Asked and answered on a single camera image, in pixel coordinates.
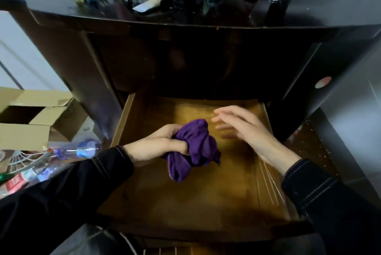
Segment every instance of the sleeve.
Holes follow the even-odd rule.
[[[295,163],[282,189],[321,235],[328,254],[381,254],[381,211],[316,164]]]
[[[50,254],[83,225],[112,191],[127,180],[133,164],[121,146],[78,162],[57,176],[0,200],[3,250]]]

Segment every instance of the purple cloth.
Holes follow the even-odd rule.
[[[216,139],[209,135],[208,123],[204,119],[193,120],[185,124],[173,139],[186,141],[190,156],[180,152],[168,152],[163,158],[168,161],[169,176],[181,182],[194,166],[206,166],[212,161],[220,164],[221,153],[217,149]]]

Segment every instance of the person's left hand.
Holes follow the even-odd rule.
[[[123,148],[135,166],[145,165],[144,162],[160,157],[166,152],[189,155],[187,142],[171,139],[182,126],[176,123],[165,125],[139,141],[124,145]]]

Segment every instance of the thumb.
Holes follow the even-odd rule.
[[[225,123],[230,124],[240,133],[245,133],[245,130],[251,126],[248,122],[233,114],[219,113],[219,116]]]
[[[166,142],[166,151],[167,152],[180,152],[183,155],[188,156],[188,143],[185,141],[175,140],[175,139],[167,139]]]

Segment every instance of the hand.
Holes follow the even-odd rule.
[[[124,145],[123,148],[135,166],[143,166],[147,161],[160,157],[166,152],[189,155],[187,142],[171,139],[182,126],[180,124],[165,125],[148,137]]]
[[[259,118],[247,109],[239,106],[227,106],[215,109],[217,115],[212,122],[224,122],[216,126],[218,130],[234,130],[222,135],[223,138],[238,138],[247,142],[260,158],[274,166],[280,173],[286,171],[300,157],[283,146],[261,123]]]

